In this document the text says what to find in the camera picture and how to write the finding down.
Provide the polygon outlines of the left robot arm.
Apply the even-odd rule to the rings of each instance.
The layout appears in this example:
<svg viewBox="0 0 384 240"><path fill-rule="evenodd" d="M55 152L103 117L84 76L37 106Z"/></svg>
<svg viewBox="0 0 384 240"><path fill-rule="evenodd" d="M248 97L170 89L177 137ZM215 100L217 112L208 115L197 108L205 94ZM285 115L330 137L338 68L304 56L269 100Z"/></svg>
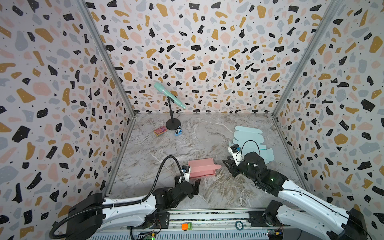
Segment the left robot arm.
<svg viewBox="0 0 384 240"><path fill-rule="evenodd" d="M115 227L149 228L162 215L176 208L185 198L199 194L201 180L177 183L173 188L156 189L144 197L130 199L103 198L93 194L69 210L67 240L87 240L102 230Z"/></svg>

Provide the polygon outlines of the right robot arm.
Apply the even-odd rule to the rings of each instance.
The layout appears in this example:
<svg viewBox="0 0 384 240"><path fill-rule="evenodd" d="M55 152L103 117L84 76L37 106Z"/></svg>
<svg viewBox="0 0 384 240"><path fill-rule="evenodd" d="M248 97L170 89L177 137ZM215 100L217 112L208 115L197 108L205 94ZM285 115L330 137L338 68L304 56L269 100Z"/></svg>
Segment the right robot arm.
<svg viewBox="0 0 384 240"><path fill-rule="evenodd" d="M304 190L285 175L268 169L256 152L242 155L240 147L229 147L231 154L223 164L233 177L243 175L267 194L299 207L292 209L271 201L264 210L264 222L270 226L295 227L322 240L369 240L364 215L357 209L347 211Z"/></svg>

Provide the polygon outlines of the pink paper box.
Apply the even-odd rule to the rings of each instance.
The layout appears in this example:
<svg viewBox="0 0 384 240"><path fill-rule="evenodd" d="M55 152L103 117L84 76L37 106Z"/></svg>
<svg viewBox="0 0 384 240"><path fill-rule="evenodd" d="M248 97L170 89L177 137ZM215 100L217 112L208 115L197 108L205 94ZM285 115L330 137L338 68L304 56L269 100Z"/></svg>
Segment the pink paper box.
<svg viewBox="0 0 384 240"><path fill-rule="evenodd" d="M200 179L216 176L216 171L222 168L214 163L212 158L193 160L188 162L190 167L190 178Z"/></svg>

